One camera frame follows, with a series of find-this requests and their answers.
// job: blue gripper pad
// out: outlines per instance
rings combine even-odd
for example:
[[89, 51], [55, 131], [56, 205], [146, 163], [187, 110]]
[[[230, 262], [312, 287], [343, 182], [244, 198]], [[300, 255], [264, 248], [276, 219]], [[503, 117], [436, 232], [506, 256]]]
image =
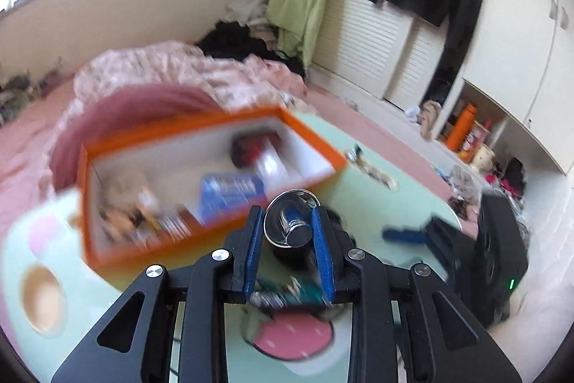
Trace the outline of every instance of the blue gripper pad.
[[265, 210], [261, 208], [257, 215], [257, 221], [253, 228], [253, 235], [251, 236], [251, 244], [249, 244], [248, 257], [245, 261], [245, 282], [243, 283], [243, 295], [248, 302], [253, 289], [255, 288], [255, 280], [257, 279], [257, 266], [259, 265], [259, 257], [261, 255], [261, 246], [263, 244], [263, 218], [265, 217]]
[[321, 286], [327, 299], [331, 302], [335, 299], [335, 280], [333, 278], [333, 260], [326, 244], [325, 233], [321, 223], [319, 210], [315, 208], [311, 212], [311, 227], [313, 228], [313, 244], [315, 256], [317, 257], [317, 267], [321, 278]]

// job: open cardboard box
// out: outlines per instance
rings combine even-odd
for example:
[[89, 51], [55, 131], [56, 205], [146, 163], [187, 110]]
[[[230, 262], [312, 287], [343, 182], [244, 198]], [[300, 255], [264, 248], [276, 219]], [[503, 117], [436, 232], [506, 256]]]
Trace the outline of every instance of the open cardboard box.
[[115, 244], [102, 227], [105, 222], [100, 215], [103, 184], [119, 172], [140, 171], [145, 173], [162, 209], [185, 204], [196, 215], [202, 176], [239, 172], [230, 157], [233, 138], [263, 129], [279, 134], [280, 157], [289, 175], [279, 183], [263, 179], [267, 201], [290, 189], [312, 188], [345, 165], [340, 152], [281, 108], [195, 114], [118, 132], [85, 147], [78, 181], [83, 193], [83, 242], [88, 265], [99, 269], [126, 265], [144, 255], [151, 259], [160, 251], [197, 245], [242, 227], [248, 206], [208, 228], [197, 223], [191, 227], [192, 236], [177, 242], [166, 237], [145, 252], [134, 243]]

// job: small table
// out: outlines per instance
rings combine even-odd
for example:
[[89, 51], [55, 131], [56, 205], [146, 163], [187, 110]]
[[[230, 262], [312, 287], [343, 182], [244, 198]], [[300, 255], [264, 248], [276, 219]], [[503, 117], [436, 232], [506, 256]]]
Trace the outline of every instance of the small table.
[[[351, 149], [356, 143], [317, 116], [298, 117], [341, 151]], [[424, 261], [444, 279], [445, 270], [426, 247], [388, 243], [383, 240], [381, 229], [384, 225], [423, 227], [432, 215], [460, 226], [457, 217], [443, 200], [400, 169], [370, 149], [363, 150], [365, 158], [391, 176], [398, 188], [389, 190], [349, 165], [316, 190], [320, 202], [340, 214], [343, 227], [355, 237], [359, 247], [396, 266], [410, 267]], [[50, 382], [80, 339], [142, 271], [139, 266], [102, 278], [85, 265], [80, 233], [68, 224], [68, 219], [77, 211], [79, 197], [79, 191], [73, 188], [39, 206], [15, 223], [4, 244], [0, 274], [9, 320], [22, 360], [41, 383]], [[222, 244], [223, 238], [220, 238], [179, 256], [158, 257], [156, 261], [168, 268], [185, 266]], [[280, 267], [272, 273], [272, 264], [271, 255], [264, 252], [260, 267], [263, 275], [288, 275]], [[30, 314], [35, 314], [34, 320], [42, 322], [45, 310], [30, 308], [30, 305], [23, 307], [30, 294], [37, 293], [30, 291], [30, 287], [24, 288], [24, 284], [30, 282], [27, 275], [32, 270], [40, 271], [40, 276], [53, 274], [50, 276], [52, 286], [62, 291], [61, 323], [48, 332], [37, 331], [29, 320]], [[49, 297], [52, 292], [42, 293]], [[245, 306], [226, 305], [227, 365], [231, 382], [267, 383], [272, 379], [274, 383], [304, 383], [309, 377], [315, 378], [317, 383], [347, 381], [350, 309], [331, 321], [334, 334], [329, 345], [317, 355], [298, 361], [280, 361], [249, 345], [240, 332], [245, 327], [245, 315]], [[177, 370], [179, 350], [176, 342], [174, 346], [171, 366]], [[177, 381], [174, 374], [171, 381]]]

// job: pink oval print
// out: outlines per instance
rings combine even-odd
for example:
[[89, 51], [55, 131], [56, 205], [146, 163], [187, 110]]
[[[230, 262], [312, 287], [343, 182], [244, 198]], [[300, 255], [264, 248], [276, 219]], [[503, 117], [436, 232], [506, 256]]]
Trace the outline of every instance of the pink oval print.
[[310, 313], [278, 313], [261, 324], [253, 345], [284, 361], [303, 360], [326, 349], [333, 341], [333, 327]]
[[53, 215], [45, 215], [32, 221], [28, 237], [28, 248], [36, 258], [44, 253], [48, 244], [55, 239], [60, 223]]

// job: orange water bottle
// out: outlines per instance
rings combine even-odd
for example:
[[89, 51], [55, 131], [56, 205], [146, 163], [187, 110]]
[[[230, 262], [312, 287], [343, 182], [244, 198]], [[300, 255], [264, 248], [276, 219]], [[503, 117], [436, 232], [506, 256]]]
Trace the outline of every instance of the orange water bottle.
[[455, 126], [452, 128], [450, 135], [444, 142], [444, 145], [450, 151], [460, 150], [460, 145], [464, 142], [464, 138], [470, 132], [472, 124], [474, 123], [474, 116], [476, 114], [476, 106], [469, 104], [466, 109], [460, 114], [456, 120]]

